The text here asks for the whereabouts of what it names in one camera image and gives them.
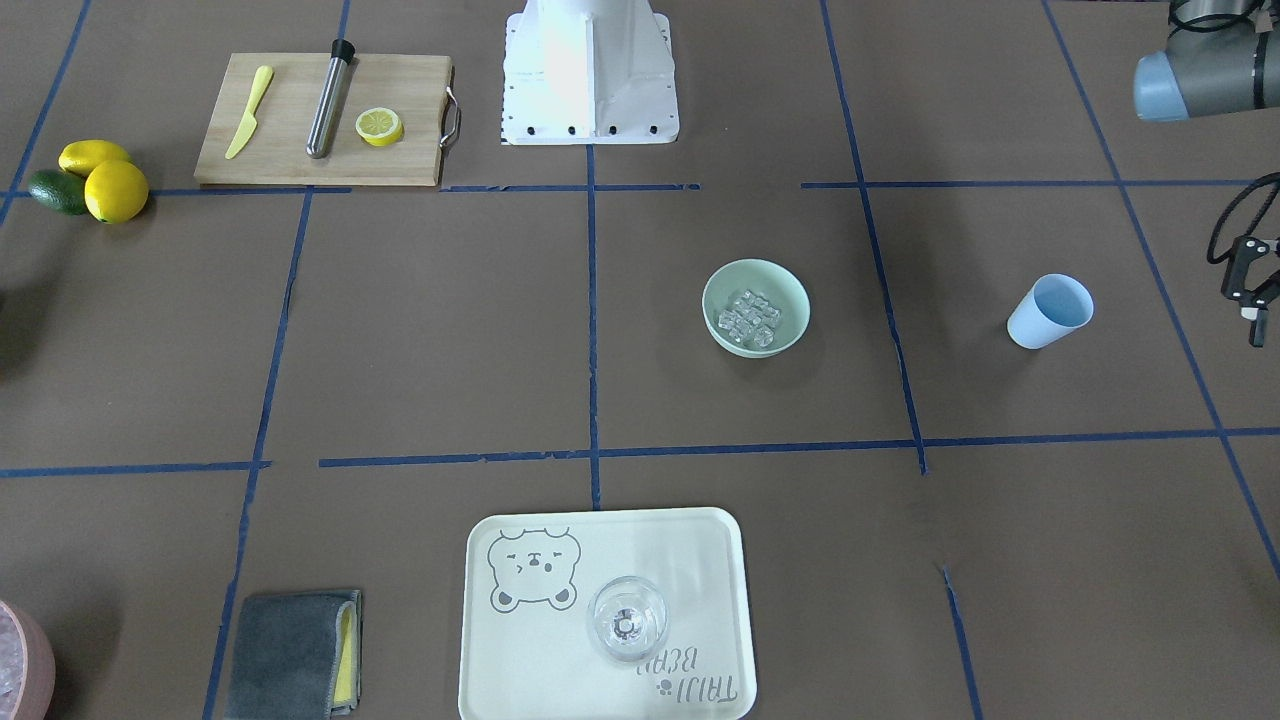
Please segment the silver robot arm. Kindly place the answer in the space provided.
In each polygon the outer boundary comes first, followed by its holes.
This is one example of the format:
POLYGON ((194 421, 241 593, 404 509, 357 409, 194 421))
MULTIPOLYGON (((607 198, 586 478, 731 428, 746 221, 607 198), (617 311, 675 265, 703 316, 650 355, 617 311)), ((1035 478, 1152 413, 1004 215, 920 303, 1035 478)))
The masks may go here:
MULTIPOLYGON (((1275 109, 1277 70, 1277 3, 1171 1, 1164 50, 1135 67, 1135 113, 1146 122, 1172 123, 1275 109)), ((1265 346, 1279 295, 1276 272, 1249 283, 1253 264, 1277 255, 1277 237, 1260 233, 1277 211, 1277 173, 1248 183, 1219 215, 1204 251, 1210 265, 1224 268, 1220 293, 1249 322, 1254 348, 1265 346)))

